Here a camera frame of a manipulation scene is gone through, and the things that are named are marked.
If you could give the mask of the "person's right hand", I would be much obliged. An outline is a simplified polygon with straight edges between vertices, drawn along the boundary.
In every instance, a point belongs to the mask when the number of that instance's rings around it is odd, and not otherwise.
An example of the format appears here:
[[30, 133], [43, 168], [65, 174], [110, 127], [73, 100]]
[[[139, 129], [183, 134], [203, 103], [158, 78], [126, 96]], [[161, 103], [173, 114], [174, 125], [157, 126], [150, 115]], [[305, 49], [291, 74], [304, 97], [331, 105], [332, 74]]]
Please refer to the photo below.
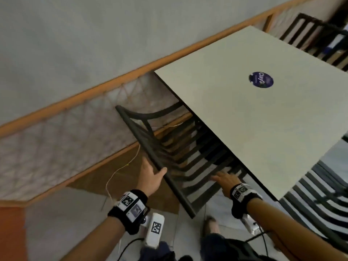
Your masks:
[[224, 196], [231, 199], [231, 196], [230, 196], [231, 190], [239, 184], [241, 184], [241, 180], [236, 175], [228, 174], [228, 184], [227, 185], [220, 185], [222, 188], [222, 192], [223, 192]]

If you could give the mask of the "person's left hand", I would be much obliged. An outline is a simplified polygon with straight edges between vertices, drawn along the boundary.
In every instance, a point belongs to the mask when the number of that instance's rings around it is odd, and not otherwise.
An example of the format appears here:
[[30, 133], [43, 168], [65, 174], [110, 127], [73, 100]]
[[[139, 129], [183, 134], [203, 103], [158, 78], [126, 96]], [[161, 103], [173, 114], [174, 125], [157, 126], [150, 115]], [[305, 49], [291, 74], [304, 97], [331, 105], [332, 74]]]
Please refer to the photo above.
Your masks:
[[148, 162], [146, 157], [142, 157], [142, 164], [136, 189], [142, 191], [147, 197], [154, 194], [161, 184], [161, 182], [154, 181], [154, 174], [154, 168], [150, 162]]

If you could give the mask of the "black slatted metal chair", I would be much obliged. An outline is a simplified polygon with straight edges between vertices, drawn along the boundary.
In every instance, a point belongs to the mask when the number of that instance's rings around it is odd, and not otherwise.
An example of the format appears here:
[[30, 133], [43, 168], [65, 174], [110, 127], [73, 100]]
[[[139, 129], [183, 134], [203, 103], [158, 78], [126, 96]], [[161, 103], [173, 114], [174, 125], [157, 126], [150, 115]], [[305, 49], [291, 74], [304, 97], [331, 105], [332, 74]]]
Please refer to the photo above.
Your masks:
[[212, 175], [226, 170], [243, 182], [247, 173], [237, 157], [193, 115], [161, 137], [155, 136], [150, 121], [183, 108], [181, 102], [154, 113], [136, 113], [121, 105], [115, 107], [154, 166], [158, 170], [168, 169], [164, 179], [193, 219], [220, 189], [218, 184], [210, 182]]
[[348, 73], [347, 28], [300, 13], [279, 39]]
[[280, 200], [305, 228], [348, 255], [348, 182], [321, 160]]

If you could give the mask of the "person's left forearm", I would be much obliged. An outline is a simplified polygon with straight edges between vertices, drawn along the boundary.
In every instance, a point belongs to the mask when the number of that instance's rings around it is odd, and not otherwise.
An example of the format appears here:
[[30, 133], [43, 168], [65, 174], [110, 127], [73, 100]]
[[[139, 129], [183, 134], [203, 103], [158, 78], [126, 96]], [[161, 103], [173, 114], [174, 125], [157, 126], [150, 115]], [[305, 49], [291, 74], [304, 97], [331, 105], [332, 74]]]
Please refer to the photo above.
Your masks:
[[135, 228], [135, 223], [128, 218], [123, 220], [122, 223], [118, 218], [108, 216], [60, 261], [106, 261], [126, 228]]

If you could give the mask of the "person's right forearm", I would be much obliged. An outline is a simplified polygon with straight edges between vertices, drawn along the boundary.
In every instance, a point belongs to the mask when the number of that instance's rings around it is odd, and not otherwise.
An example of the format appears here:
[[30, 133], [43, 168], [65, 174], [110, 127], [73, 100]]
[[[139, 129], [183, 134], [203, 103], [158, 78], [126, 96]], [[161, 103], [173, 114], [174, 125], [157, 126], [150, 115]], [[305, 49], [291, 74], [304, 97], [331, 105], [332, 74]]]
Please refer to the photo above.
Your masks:
[[247, 212], [291, 261], [348, 261], [341, 251], [259, 198], [247, 203]]

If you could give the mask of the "person's shoe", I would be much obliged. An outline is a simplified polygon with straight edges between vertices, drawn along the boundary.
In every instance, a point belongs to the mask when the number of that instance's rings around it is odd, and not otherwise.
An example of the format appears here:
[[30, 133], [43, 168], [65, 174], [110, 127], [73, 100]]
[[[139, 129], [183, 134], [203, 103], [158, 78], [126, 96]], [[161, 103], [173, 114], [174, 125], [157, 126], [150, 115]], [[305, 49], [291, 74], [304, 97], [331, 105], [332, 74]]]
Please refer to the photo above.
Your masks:
[[213, 216], [208, 215], [203, 222], [202, 238], [204, 238], [212, 233], [221, 234], [220, 228], [219, 228], [219, 225], [218, 225], [216, 219]]

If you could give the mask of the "person's dark trousers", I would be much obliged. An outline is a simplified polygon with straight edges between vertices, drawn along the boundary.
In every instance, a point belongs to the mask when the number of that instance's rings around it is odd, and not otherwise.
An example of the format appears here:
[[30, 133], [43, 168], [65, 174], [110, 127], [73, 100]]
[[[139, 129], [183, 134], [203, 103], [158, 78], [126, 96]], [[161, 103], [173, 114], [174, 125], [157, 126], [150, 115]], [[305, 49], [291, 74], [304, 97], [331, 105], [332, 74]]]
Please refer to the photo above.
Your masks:
[[[248, 242], [227, 239], [217, 233], [210, 233], [201, 239], [200, 257], [202, 261], [277, 261], [258, 254]], [[143, 247], [138, 261], [193, 261], [193, 258], [183, 255], [177, 259], [168, 244], [161, 241], [156, 249]]]

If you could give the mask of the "round blue sticker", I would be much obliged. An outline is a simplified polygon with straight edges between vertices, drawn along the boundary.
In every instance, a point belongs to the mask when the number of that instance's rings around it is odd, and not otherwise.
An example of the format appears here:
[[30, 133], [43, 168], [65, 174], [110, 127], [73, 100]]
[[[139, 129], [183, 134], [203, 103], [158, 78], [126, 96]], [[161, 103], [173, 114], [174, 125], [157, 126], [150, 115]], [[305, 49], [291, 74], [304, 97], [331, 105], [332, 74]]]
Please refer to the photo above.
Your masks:
[[249, 82], [258, 88], [270, 88], [274, 84], [274, 79], [264, 72], [253, 72], [248, 77]]

